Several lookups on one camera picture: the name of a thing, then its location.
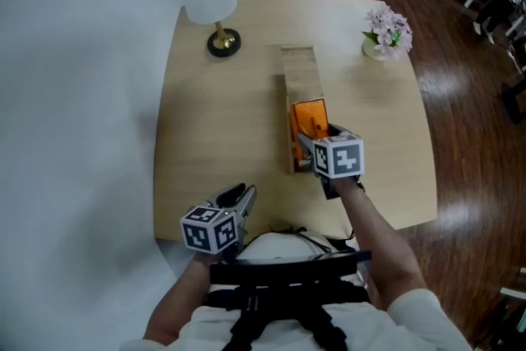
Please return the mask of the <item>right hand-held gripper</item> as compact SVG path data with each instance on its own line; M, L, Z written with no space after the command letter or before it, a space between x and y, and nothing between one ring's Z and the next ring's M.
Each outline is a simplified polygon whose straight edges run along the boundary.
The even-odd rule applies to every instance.
M365 173L365 153L363 139L338 125L328 125L328 136L313 141L308 135L299 132L297 147L301 150L299 168L310 168L313 161L315 175L327 200L339 197L333 181L352 178L363 188L360 177Z

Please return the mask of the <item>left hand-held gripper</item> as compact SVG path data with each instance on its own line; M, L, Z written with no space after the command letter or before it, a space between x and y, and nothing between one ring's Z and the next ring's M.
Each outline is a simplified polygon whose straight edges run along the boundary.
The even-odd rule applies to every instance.
M247 188L245 183L239 183L214 193L191 208L180 219L185 246L214 256L229 247L239 246L247 234L243 225L256 197L255 185Z

